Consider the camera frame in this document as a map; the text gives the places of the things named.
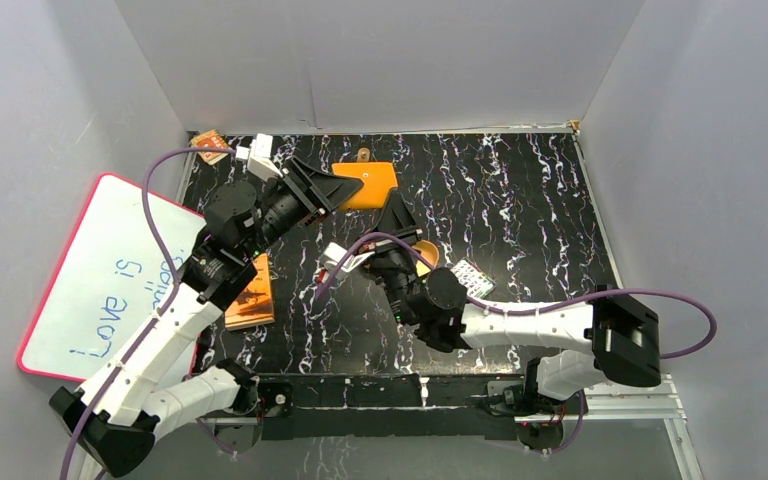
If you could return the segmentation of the pack of coloured markers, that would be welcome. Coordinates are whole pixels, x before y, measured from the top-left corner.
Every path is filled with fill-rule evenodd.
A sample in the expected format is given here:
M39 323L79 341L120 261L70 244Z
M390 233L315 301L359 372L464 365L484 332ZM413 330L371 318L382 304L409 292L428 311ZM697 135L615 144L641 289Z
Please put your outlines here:
M459 283L467 289L469 297L484 299L496 286L489 275L467 259L458 261L451 267L451 271Z

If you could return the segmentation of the small orange card box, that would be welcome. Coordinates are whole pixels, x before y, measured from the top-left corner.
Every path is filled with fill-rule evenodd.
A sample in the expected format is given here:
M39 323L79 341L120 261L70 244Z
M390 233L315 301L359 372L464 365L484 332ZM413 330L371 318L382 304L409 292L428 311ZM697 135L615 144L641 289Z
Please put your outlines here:
M207 165L215 165L231 152L229 144L216 129L198 133L190 139L190 146L198 148L198 155Z

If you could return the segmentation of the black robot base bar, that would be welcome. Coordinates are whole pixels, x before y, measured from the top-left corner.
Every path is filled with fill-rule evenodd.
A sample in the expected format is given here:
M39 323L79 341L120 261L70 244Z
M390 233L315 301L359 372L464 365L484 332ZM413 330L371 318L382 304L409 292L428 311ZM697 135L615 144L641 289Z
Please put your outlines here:
M537 397L518 374L269 374L255 409L209 414L221 448L313 437L477 437L537 452L570 445L588 412L584 397Z

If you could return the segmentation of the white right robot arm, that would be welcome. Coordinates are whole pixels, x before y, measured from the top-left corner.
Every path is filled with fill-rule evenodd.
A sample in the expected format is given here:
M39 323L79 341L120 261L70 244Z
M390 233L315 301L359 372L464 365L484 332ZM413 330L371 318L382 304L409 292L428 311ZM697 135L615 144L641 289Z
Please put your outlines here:
M562 400L611 381L648 388L661 382L657 314L628 294L599 292L566 305L472 302L448 268L417 271L421 229L401 194L391 189L364 241L363 266L386 294L395 320L428 347L451 353L491 346L557 348L529 364L525 405L550 413Z

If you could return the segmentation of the orange leather card holder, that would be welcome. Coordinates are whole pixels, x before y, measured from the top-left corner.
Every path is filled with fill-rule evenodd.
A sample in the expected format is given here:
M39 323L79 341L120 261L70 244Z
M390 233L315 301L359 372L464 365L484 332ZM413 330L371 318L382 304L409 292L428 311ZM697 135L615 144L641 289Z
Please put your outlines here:
M398 186L395 167L391 161L372 158L368 147L361 147L354 160L343 160L331 166L333 174L358 179L363 183L341 210L379 209L386 203L391 189Z

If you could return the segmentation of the orange Huckleberry Finn book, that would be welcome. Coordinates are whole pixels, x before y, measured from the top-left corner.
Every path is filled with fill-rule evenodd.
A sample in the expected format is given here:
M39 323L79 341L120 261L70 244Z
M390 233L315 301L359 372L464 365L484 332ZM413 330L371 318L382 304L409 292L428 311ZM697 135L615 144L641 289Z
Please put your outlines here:
M225 328L237 331L275 321L269 256L254 260L257 274L225 312Z

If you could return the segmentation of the yellow oval tray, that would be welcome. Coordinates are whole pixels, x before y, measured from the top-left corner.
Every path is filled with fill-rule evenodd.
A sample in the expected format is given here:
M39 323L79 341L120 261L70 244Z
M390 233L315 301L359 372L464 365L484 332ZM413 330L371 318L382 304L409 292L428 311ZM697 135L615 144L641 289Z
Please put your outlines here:
M414 245L414 249L422 259L416 261L416 269L419 277L423 277L433 270L439 261L438 247L428 240L420 240Z

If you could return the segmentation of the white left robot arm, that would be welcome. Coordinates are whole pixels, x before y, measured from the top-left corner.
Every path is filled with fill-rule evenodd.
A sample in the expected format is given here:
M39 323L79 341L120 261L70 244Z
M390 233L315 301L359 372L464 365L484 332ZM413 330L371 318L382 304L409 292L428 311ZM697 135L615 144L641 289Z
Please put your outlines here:
M248 168L264 188L245 181L219 187L191 255L174 267L158 307L102 369L50 398L70 447L83 449L104 474L129 474L158 440L206 414L246 416L262 407L258 375L231 359L172 387L160 388L159 381L256 277L258 256L293 227L337 211L364 185L295 158L281 168L256 158Z

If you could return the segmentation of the pink framed whiteboard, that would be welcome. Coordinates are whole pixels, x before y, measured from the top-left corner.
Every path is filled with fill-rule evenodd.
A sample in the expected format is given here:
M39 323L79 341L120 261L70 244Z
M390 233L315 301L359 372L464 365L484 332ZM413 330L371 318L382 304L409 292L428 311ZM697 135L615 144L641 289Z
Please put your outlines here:
M205 222L155 194L149 204L171 263L147 226L140 186L98 177L20 345L22 371L82 382L160 305Z

